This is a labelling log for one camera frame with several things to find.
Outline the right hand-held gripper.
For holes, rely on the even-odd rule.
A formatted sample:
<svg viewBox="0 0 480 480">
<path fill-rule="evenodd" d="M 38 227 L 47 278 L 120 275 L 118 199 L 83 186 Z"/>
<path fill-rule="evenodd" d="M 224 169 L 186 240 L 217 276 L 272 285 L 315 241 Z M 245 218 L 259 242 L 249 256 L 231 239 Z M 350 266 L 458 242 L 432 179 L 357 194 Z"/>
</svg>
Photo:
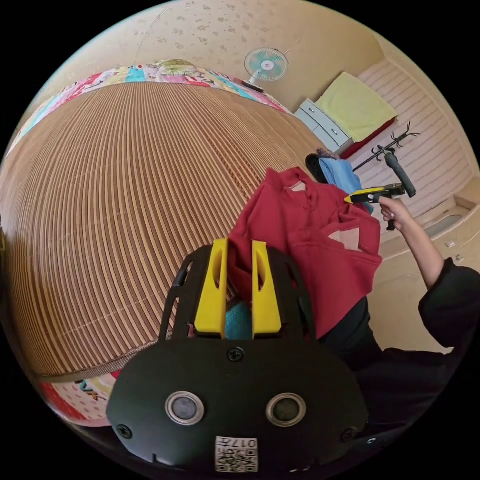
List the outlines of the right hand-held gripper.
<svg viewBox="0 0 480 480">
<path fill-rule="evenodd" d="M 344 198 L 344 201 L 351 205 L 378 204 L 380 198 L 397 198 L 407 194 L 402 183 L 392 183 L 384 187 L 374 187 L 357 190 Z"/>
</svg>

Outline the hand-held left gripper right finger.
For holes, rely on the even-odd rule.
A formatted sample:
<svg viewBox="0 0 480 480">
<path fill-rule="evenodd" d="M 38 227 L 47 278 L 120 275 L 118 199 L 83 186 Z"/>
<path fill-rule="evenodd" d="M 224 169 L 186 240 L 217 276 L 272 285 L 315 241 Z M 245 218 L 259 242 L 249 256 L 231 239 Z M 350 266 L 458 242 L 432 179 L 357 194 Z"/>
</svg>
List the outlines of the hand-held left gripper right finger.
<svg viewBox="0 0 480 480">
<path fill-rule="evenodd" d="M 282 329 L 267 244 L 257 240 L 252 242 L 251 316 L 254 336 L 276 335 Z"/>
</svg>

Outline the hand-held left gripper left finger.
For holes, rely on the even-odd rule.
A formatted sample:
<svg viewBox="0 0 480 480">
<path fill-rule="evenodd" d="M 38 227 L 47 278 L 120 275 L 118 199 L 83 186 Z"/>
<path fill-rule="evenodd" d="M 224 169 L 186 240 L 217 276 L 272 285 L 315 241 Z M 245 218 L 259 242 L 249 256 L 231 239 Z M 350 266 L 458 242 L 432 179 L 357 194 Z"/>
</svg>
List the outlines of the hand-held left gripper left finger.
<svg viewBox="0 0 480 480">
<path fill-rule="evenodd" d="M 216 239 L 211 246 L 194 320 L 194 327 L 200 335 L 225 334 L 228 248 L 229 241 L 227 238 Z"/>
</svg>

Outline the person's right hand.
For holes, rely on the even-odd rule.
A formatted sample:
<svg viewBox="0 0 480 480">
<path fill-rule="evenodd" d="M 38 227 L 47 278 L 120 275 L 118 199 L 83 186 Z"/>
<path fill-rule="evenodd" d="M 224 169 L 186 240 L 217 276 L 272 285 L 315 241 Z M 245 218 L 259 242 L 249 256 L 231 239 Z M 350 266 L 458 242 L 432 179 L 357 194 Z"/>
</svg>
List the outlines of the person's right hand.
<svg viewBox="0 0 480 480">
<path fill-rule="evenodd" d="M 386 222 L 393 222 L 401 234 L 414 224 L 414 218 L 400 199 L 382 196 L 379 198 L 380 211 Z"/>
</svg>

